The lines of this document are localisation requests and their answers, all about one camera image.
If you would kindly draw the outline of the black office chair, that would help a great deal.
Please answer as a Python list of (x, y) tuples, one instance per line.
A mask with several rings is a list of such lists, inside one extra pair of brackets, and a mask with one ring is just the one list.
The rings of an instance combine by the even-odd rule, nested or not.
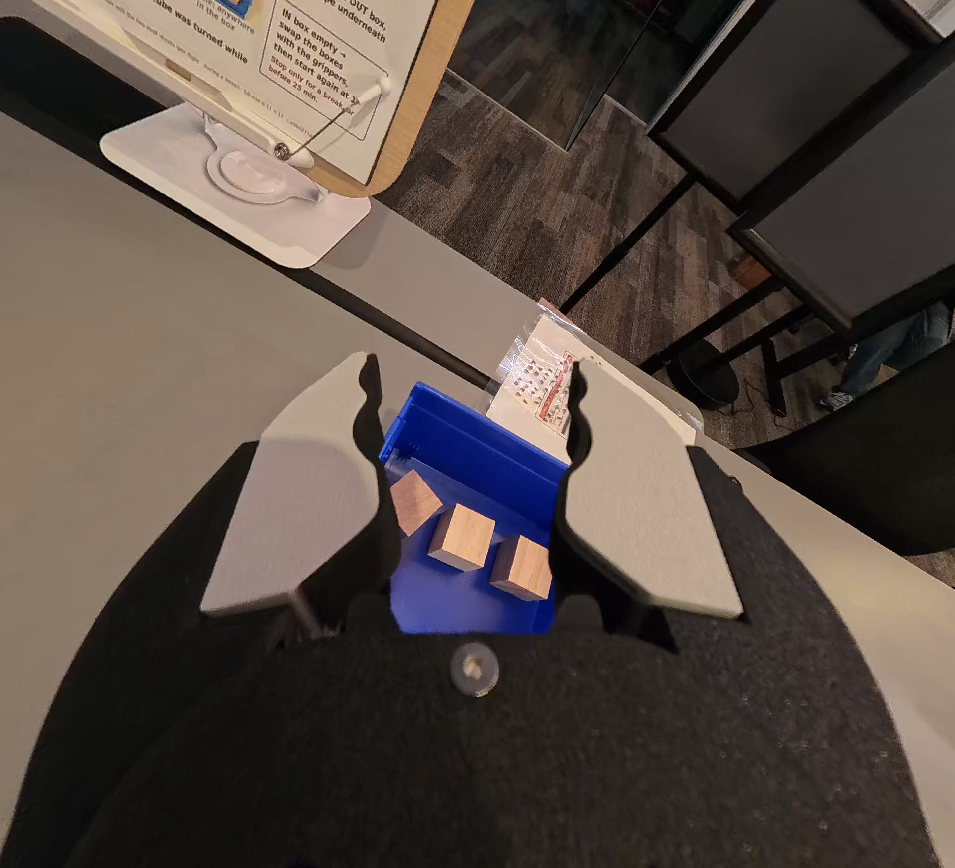
[(901, 556), (954, 547), (954, 346), (776, 440), (735, 451)]

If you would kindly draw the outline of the blue plastic bin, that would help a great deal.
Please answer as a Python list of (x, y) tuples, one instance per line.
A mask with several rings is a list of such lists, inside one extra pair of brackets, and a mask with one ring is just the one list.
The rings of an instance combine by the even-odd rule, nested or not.
[[(498, 544), (547, 547), (565, 465), (471, 408), (415, 384), (379, 455), (389, 482), (419, 473), (441, 502), (411, 536), (390, 579), (391, 610), (407, 634), (545, 634), (554, 592), (521, 600), (491, 585)], [(483, 567), (461, 571), (429, 554), (440, 516), (462, 505), (495, 523)]]

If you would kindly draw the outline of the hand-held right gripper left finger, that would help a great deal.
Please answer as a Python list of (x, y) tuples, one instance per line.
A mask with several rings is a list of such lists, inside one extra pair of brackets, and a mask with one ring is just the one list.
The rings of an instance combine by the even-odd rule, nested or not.
[(358, 351), (262, 433), (199, 610), (290, 610), (311, 639), (339, 634), (352, 602), (387, 593), (401, 531), (379, 454), (383, 392)]

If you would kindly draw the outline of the light wood cube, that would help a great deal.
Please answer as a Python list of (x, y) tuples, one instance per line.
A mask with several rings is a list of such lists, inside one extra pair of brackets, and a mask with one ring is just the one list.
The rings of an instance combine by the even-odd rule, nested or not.
[(524, 536), (502, 540), (489, 584), (521, 600), (547, 599), (552, 586), (547, 547)]
[(389, 489), (404, 539), (412, 537), (442, 508), (442, 501), (417, 470), (410, 470)]
[(495, 520), (457, 503), (441, 514), (428, 556), (462, 572), (483, 569), (494, 532)]

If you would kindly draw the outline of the black framed grey panel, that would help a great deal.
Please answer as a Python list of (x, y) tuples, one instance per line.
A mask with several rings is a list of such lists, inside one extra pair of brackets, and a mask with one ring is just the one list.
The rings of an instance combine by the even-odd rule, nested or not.
[(758, 288), (658, 350), (656, 373), (701, 339), (732, 363), (754, 349), (770, 409), (783, 381), (953, 289), (954, 36), (865, 99), (796, 166), (776, 200), (727, 234), (770, 271)]
[(560, 312), (573, 310), (694, 188), (743, 215), (794, 178), (850, 110), (942, 40), (905, 0), (754, 0), (649, 129), (684, 175)]

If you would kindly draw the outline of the wooden instruction board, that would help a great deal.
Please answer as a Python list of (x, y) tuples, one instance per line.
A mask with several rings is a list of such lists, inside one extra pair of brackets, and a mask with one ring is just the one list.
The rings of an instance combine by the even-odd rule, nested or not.
[(331, 193), (401, 174), (475, 0), (25, 0)]

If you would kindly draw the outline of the black round stand base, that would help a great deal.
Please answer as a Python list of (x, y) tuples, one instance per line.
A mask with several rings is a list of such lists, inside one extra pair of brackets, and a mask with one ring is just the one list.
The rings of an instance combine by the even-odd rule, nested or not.
[(739, 397), (739, 381), (733, 366), (719, 360), (721, 355), (709, 340), (701, 339), (666, 364), (666, 375), (675, 390), (698, 408), (729, 408)]

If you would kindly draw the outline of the printed sheet in plastic sleeve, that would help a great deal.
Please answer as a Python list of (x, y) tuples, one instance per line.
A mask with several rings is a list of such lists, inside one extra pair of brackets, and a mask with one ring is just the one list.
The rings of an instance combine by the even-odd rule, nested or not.
[(677, 391), (617, 357), (547, 301), (519, 331), (488, 384), (486, 416), (564, 465), (567, 456), (568, 389), (572, 367), (591, 361), (645, 399), (684, 442), (705, 432), (701, 411)]

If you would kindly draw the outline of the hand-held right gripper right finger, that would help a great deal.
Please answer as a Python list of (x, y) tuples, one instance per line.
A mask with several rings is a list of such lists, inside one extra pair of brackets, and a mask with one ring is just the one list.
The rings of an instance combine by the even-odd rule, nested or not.
[(567, 405), (569, 465), (552, 519), (559, 606), (587, 597), (606, 631), (633, 635), (652, 610), (740, 618), (694, 436), (590, 360), (573, 365)]

